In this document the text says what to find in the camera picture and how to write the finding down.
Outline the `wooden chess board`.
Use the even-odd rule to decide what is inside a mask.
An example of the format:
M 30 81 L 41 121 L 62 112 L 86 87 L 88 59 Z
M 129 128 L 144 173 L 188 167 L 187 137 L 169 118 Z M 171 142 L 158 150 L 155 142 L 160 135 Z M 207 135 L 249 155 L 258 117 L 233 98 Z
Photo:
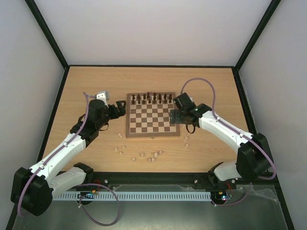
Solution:
M 179 137 L 180 128 L 177 124 L 170 123 L 170 112 L 176 109 L 173 99 L 175 92 L 150 92 L 151 103 L 142 104 L 143 94 L 147 92 L 133 92 L 127 94 L 126 107 L 126 137 L 127 138 L 166 138 Z M 158 95 L 161 94 L 162 100 L 159 101 Z

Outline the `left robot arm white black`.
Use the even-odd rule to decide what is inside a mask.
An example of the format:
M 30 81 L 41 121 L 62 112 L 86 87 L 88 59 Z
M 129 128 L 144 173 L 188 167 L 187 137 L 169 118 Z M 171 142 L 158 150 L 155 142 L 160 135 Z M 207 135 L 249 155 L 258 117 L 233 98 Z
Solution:
M 87 101 L 85 114 L 79 117 L 65 139 L 41 161 L 29 169 L 21 167 L 14 174 L 11 201 L 17 205 L 18 214 L 22 215 L 24 209 L 39 216 L 62 193 L 83 183 L 90 185 L 93 169 L 83 163 L 75 164 L 64 173 L 60 171 L 98 137 L 102 127 L 125 113 L 126 101 L 112 105 L 99 99 Z

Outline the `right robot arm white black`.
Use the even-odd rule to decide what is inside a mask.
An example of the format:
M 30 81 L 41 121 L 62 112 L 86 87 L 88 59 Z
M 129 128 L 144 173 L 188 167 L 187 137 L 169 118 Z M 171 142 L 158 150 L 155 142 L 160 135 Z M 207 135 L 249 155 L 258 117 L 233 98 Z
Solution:
M 209 170 L 208 180 L 213 187 L 221 187 L 226 181 L 236 178 L 251 183 L 265 177 L 264 173 L 272 167 L 273 160 L 263 134 L 254 135 L 237 128 L 218 116 L 212 107 L 203 103 L 195 105 L 186 93 L 173 101 L 176 109 L 170 112 L 172 124 L 192 125 L 193 128 L 206 130 L 236 153 L 235 161 L 220 162 Z

